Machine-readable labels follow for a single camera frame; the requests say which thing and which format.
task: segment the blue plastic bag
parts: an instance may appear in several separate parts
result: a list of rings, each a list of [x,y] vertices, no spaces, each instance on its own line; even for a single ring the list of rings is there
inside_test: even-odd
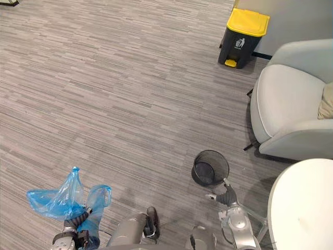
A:
[[[91,215],[78,227],[78,231],[89,231],[89,243],[87,250],[96,249],[99,247],[98,228],[100,220],[103,216],[104,208],[109,206],[111,202],[111,188],[106,185],[96,185],[90,189],[88,195],[87,206],[91,207],[93,212]]]
[[[38,214],[60,221],[72,219],[84,213],[87,207],[96,214],[111,203],[111,188],[105,185],[94,186],[88,195],[87,203],[79,179],[79,168],[74,167],[66,181],[57,190],[29,190],[27,199],[31,208]]]

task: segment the metal robot arm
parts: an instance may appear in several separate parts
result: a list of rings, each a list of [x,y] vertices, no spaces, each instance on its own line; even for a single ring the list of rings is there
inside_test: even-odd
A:
[[[88,243],[89,232],[77,232],[81,225],[92,213],[92,209],[88,208],[83,214],[63,222],[62,233],[57,234],[53,238],[52,247],[50,250],[77,250],[80,247],[85,247]]]
[[[235,250],[261,250],[257,238],[253,235],[248,214],[239,206],[236,193],[226,179],[225,187],[227,191],[222,195],[206,195],[206,198],[228,206],[228,210],[219,212],[222,229],[230,228]]]

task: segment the black mesh wastebasket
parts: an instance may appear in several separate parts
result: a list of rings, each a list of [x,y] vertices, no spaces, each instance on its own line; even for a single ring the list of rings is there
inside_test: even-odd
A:
[[[217,151],[202,151],[194,159],[192,178],[202,186],[221,184],[228,175],[229,164]]]

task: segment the trash can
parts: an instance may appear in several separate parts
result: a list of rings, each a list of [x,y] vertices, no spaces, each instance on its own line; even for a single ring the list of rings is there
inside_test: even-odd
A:
[[[193,162],[192,178],[201,186],[221,184],[229,175],[229,164],[219,152],[205,150]]]
[[[219,63],[243,68],[261,37],[266,35],[269,20],[270,16],[234,8],[221,43]]]

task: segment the yellow lid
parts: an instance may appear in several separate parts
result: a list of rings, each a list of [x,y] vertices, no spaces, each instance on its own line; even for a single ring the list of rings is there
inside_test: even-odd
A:
[[[270,16],[247,9],[234,8],[227,27],[238,33],[260,37],[266,35],[269,20]]]

